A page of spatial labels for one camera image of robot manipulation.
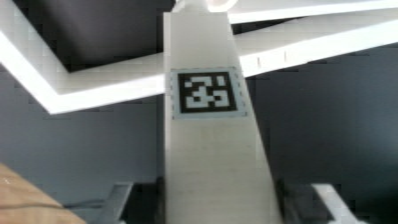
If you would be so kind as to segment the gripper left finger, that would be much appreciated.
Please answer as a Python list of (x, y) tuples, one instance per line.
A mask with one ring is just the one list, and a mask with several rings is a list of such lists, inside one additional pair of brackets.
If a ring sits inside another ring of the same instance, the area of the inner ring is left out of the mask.
[(164, 224), (155, 183), (118, 183), (112, 187), (96, 224)]

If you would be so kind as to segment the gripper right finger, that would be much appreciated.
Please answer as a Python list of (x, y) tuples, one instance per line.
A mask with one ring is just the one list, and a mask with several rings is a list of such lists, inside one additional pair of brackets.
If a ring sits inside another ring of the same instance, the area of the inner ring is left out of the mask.
[(285, 224), (368, 224), (327, 183), (294, 184), (279, 180), (278, 199)]

